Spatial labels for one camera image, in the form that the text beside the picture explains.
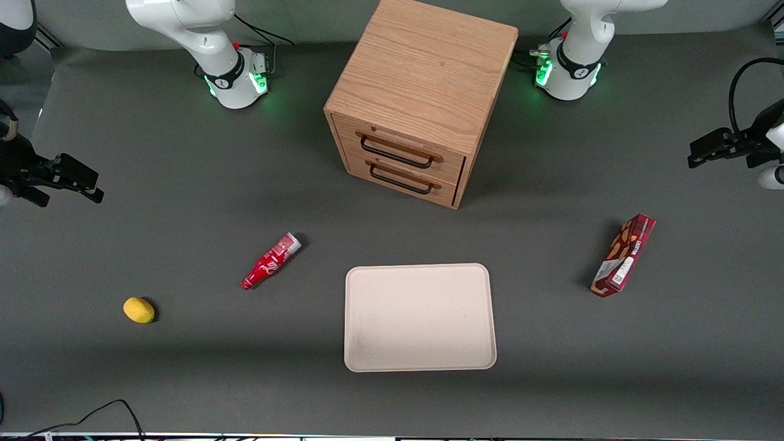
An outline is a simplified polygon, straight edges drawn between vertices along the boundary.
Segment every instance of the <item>drawer handle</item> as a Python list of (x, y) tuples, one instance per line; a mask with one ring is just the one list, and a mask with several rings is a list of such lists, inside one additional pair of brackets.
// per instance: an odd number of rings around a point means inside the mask
[(386, 182), (388, 184), (397, 185), (400, 188), (405, 188), (408, 191), (413, 191), (413, 192), (419, 193), (421, 195), (426, 195), (426, 194), (430, 193), (430, 190), (433, 189), (433, 185), (432, 184), (428, 184), (427, 185), (427, 190), (423, 190), (421, 188), (413, 187), (413, 186), (408, 185), (408, 184), (403, 184), (402, 182), (398, 182), (398, 181), (396, 181), (394, 179), (390, 179), (388, 177), (381, 176), (378, 173), (374, 173), (373, 170), (375, 170), (375, 169), (376, 169), (376, 164), (371, 164), (370, 165), (370, 176), (372, 176), (372, 177), (374, 177), (374, 178), (376, 178), (378, 180), (382, 180), (382, 181), (384, 181), (384, 182)]
[(378, 148), (370, 147), (369, 145), (365, 144), (365, 141), (368, 140), (366, 135), (362, 135), (362, 139), (359, 141), (359, 144), (362, 146), (362, 150), (369, 151), (379, 156), (383, 156), (384, 158), (394, 159), (398, 162), (403, 162), (407, 166), (416, 167), (418, 169), (426, 169), (429, 168), (433, 164), (433, 156), (427, 160), (425, 163), (412, 161), (411, 159), (403, 158), (402, 156), (393, 155), (392, 153), (387, 153), (385, 151), (379, 150)]

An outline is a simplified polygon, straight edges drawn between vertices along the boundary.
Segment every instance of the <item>red box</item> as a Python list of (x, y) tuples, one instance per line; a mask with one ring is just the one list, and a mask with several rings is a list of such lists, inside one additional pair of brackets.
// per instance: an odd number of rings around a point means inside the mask
[(621, 232), (610, 245), (610, 254), (593, 278), (590, 286), (593, 293), (599, 297), (607, 297), (623, 290), (654, 225), (655, 220), (638, 214), (621, 227)]

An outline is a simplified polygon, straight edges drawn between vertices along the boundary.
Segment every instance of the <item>wooden cabinet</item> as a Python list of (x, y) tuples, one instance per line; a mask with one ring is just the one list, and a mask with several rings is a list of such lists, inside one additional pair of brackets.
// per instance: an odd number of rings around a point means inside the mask
[(456, 209), (517, 29), (381, 0), (324, 107), (348, 173)]

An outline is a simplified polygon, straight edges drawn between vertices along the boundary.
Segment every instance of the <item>plastic tray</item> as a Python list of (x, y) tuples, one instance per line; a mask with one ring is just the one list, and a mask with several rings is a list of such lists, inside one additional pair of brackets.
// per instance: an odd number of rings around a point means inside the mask
[(351, 269), (344, 344), (343, 361), (354, 372), (488, 369), (495, 328), (487, 268)]

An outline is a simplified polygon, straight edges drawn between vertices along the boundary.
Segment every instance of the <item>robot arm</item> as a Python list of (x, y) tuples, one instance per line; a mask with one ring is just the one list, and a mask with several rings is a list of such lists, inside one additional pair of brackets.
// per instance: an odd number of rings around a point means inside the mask
[(190, 30), (192, 27), (216, 26), (230, 20), (234, 16), (233, 0), (127, 0), (125, 5), (138, 24), (181, 44), (206, 74), (225, 74), (237, 63), (238, 53), (226, 32), (220, 29), (199, 32)]
[(0, 2), (0, 55), (12, 56), (32, 44), (38, 20), (32, 0)]
[[(784, 65), (779, 58), (757, 58), (744, 64), (735, 73), (730, 83), (730, 126), (720, 127), (692, 141), (688, 157), (690, 169), (716, 159), (746, 157), (746, 165), (752, 169), (766, 162), (784, 164), (784, 100), (765, 108), (757, 115), (748, 129), (741, 130), (735, 120), (735, 88), (743, 72), (754, 64), (769, 63)], [(762, 170), (757, 182), (770, 189), (784, 189), (784, 166), (773, 166)]]
[(225, 107), (248, 107), (267, 92), (267, 59), (235, 48), (215, 27), (234, 16), (234, 0), (125, 0), (143, 27), (181, 44), (205, 73), (210, 93)]
[[(0, 100), (0, 113), (11, 118), (13, 127), (16, 116)], [(46, 206), (49, 195), (36, 187), (50, 187), (82, 193), (95, 203), (103, 200), (103, 191), (96, 188), (98, 173), (65, 153), (54, 159), (38, 156), (27, 138), (0, 122), (0, 206), (10, 198), (27, 199), (37, 206)]]
[(564, 39), (556, 36), (532, 55), (539, 62), (536, 85), (559, 100), (577, 100), (596, 82), (599, 62), (612, 37), (612, 13), (641, 12), (664, 6), (667, 0), (561, 0), (572, 15), (572, 26)]

